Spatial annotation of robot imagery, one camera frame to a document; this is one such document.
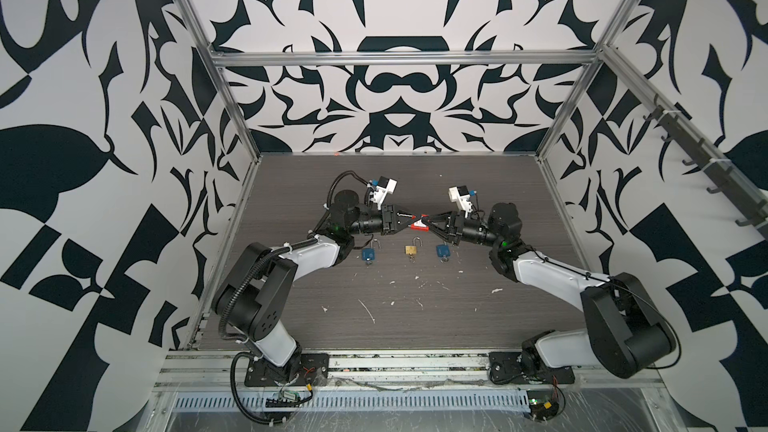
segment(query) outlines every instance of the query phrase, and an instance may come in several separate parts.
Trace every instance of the floor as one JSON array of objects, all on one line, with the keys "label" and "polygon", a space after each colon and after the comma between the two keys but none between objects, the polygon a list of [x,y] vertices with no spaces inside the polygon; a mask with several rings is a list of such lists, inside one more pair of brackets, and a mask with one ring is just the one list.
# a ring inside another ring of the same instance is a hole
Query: floor
[{"label": "floor", "polygon": [[[478,191],[479,205],[517,205],[522,237],[543,253],[579,265],[544,178],[529,156],[264,156],[226,270],[252,242],[278,245],[306,236],[322,215],[332,180],[354,170],[364,178],[398,181],[388,203],[414,213],[448,212],[448,188]],[[345,178],[336,188],[361,185]],[[423,246],[410,263],[405,245]],[[377,237],[381,250],[366,266],[354,251],[334,268],[293,284],[283,323],[304,349],[513,348],[549,329],[582,328],[571,305],[497,274],[488,248],[462,243],[439,261],[429,232]],[[200,349],[232,349],[218,339],[218,317],[206,324]]]}]

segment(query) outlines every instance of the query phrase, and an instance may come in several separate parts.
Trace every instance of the black mounting plate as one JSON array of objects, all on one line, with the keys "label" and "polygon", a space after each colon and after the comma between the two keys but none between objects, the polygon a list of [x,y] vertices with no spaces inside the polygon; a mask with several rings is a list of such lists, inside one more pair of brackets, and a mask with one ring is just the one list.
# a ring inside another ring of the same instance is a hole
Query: black mounting plate
[{"label": "black mounting plate", "polygon": [[[302,354],[299,378],[291,384],[291,387],[303,387],[308,380],[311,380],[312,385],[325,385],[326,379],[328,379],[329,363],[328,354]],[[315,370],[306,373],[304,368],[315,368]],[[274,380],[268,377],[264,360],[256,360],[255,362],[253,359],[248,360],[248,369],[245,372],[246,387],[275,387],[277,385]]]},{"label": "black mounting plate", "polygon": [[[520,352],[491,352],[488,354],[488,360],[491,363],[491,377],[497,382],[503,382],[511,377],[520,375],[522,370],[520,369],[520,362],[518,358]],[[552,376],[555,376],[558,380],[558,384],[572,384],[576,381],[574,372],[570,367],[550,369],[546,366],[540,374],[540,378],[544,380],[552,380]],[[529,384],[525,377],[520,376],[513,379],[510,384]]]}]

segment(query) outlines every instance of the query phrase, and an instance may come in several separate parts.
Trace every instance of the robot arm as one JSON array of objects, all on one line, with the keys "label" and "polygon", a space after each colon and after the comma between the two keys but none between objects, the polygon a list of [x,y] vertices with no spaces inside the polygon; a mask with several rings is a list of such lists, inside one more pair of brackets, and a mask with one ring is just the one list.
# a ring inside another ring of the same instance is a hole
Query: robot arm
[{"label": "robot arm", "polygon": [[[354,235],[391,235],[414,223],[414,214],[382,203],[396,184],[384,177],[370,182],[363,204],[354,191],[341,190],[313,236],[294,245],[283,244],[279,254],[258,242],[248,245],[211,305],[220,316],[222,338],[237,338],[254,355],[263,355],[275,382],[291,380],[299,368],[301,346],[285,330],[280,317],[293,281],[346,259],[354,249]],[[227,325],[239,333],[230,334]]]},{"label": "robot arm", "polygon": [[[386,178],[378,185],[368,182],[363,204],[354,191],[340,191],[310,239],[285,244],[279,253],[259,243],[249,245],[219,287],[212,309],[221,317],[220,333],[228,339],[237,337],[254,354],[260,352],[275,382],[289,381],[300,363],[301,346],[280,322],[293,281],[346,259],[356,234],[395,234],[416,221],[417,214],[382,204],[395,184]],[[499,274],[540,288],[584,312],[586,329],[531,340],[528,355],[525,350],[523,355],[532,375],[544,367],[602,364],[628,378],[675,350],[673,333],[635,276],[592,274],[541,254],[521,240],[522,222],[514,204],[496,204],[487,221],[473,217],[471,203],[457,205],[458,212],[422,220],[447,243],[464,240],[489,246],[488,256]],[[240,333],[227,333],[227,324]]]},{"label": "robot arm", "polygon": [[487,222],[447,212],[425,223],[453,245],[466,240],[491,247],[488,256],[499,274],[584,312],[586,329],[539,335],[529,350],[524,344],[524,370],[531,375],[543,367],[602,365],[629,378],[675,350],[674,333],[635,276],[593,274],[541,254],[521,240],[522,222],[514,204],[494,205]]}]

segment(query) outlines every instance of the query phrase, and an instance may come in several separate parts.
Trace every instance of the padlock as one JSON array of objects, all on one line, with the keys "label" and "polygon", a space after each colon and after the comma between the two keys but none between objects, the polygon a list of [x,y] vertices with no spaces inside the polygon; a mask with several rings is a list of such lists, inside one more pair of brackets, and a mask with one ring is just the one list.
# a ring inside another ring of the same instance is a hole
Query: padlock
[{"label": "padlock", "polygon": [[411,262],[414,262],[416,260],[416,246],[406,245],[406,255],[411,259]]},{"label": "padlock", "polygon": [[418,240],[418,244],[422,244],[422,240],[420,237],[414,237],[413,238],[413,245],[406,245],[406,255],[408,255],[408,259],[410,259],[411,262],[416,261],[416,241]]},{"label": "padlock", "polygon": [[376,252],[373,250],[373,243],[379,244],[379,250],[381,250],[382,245],[381,243],[376,240],[375,238],[371,240],[371,246],[368,248],[364,248],[360,251],[360,256],[362,257],[362,261],[366,263],[366,265],[373,264],[373,261],[376,260]]},{"label": "padlock", "polygon": [[437,246],[437,256],[440,257],[440,262],[447,262],[448,257],[451,256],[451,249],[447,244],[440,244]]}]

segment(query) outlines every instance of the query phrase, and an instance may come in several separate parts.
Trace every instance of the blue padlock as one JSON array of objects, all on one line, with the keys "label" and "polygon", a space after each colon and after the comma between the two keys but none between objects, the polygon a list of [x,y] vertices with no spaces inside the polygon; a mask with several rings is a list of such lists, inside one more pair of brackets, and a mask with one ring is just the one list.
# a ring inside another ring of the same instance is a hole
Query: blue padlock
[{"label": "blue padlock", "polygon": [[364,248],[363,250],[360,251],[361,253],[360,258],[362,258],[362,261],[365,262],[366,265],[373,264],[373,261],[376,260],[376,252],[373,250],[374,242],[379,244],[379,250],[381,250],[381,247],[382,247],[381,243],[378,240],[373,239],[371,240],[371,247]]},{"label": "blue padlock", "polygon": [[446,244],[440,244],[437,246],[437,256],[440,257],[440,262],[447,262],[451,249]]}]

